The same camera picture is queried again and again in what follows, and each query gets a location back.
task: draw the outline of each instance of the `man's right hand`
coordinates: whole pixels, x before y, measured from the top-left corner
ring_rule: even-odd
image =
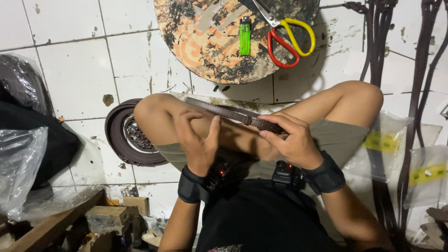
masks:
[[[288,162],[310,170],[318,168],[323,163],[323,157],[314,144],[308,123],[282,112],[258,118],[276,123],[289,133],[289,136],[283,140],[270,131],[260,131],[260,135],[274,146]]]

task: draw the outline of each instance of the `scissor blade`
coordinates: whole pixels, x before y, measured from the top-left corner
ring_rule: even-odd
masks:
[[[276,28],[277,26],[279,26],[280,21],[274,16],[274,14],[272,14],[271,10],[268,8],[268,6],[266,6],[265,3],[263,3],[263,1],[261,0],[253,0],[253,1],[257,6],[258,10],[261,12],[263,17],[266,19],[266,21],[272,28]]]

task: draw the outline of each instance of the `yellow scissor handle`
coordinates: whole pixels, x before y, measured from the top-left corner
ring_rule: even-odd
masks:
[[[297,44],[297,41],[294,38],[294,34],[291,31],[291,28],[289,28],[288,23],[303,27],[310,34],[311,47],[307,53],[303,53],[302,50],[300,50],[299,45]],[[316,46],[316,36],[314,35],[314,32],[309,25],[307,25],[306,23],[304,23],[302,21],[298,21],[298,20],[291,19],[288,17],[285,18],[284,20],[280,20],[280,25],[286,29],[286,32],[288,33],[289,38],[291,39],[291,42],[293,43],[294,48],[296,49],[296,51],[299,53],[300,56],[302,56],[302,57],[308,56],[314,51],[314,47]]]

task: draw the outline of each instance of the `black t-shirt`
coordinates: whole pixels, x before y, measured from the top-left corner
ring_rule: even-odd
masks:
[[[220,195],[205,206],[197,252],[342,250],[303,193],[294,198],[274,189],[270,180],[247,179]]]

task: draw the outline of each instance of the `red scissor handle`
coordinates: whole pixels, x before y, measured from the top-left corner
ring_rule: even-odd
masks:
[[[283,64],[280,61],[278,61],[275,58],[274,53],[273,53],[272,38],[274,38],[283,48],[288,50],[288,52],[290,52],[292,55],[294,55],[296,57],[296,62],[294,62],[290,65],[287,65],[287,64]],[[271,57],[272,62],[274,62],[274,64],[277,65],[278,67],[291,68],[291,67],[297,65],[297,63],[299,63],[299,54],[297,53],[296,49],[294,49],[292,46],[288,45],[283,39],[281,39],[279,36],[277,36],[276,30],[274,30],[274,29],[267,32],[267,52],[269,53],[269,56]]]

